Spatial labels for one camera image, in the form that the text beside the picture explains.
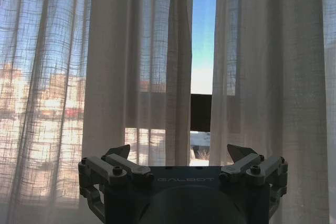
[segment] window pane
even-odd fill
[[[212,94],[216,0],[193,0],[191,93]]]

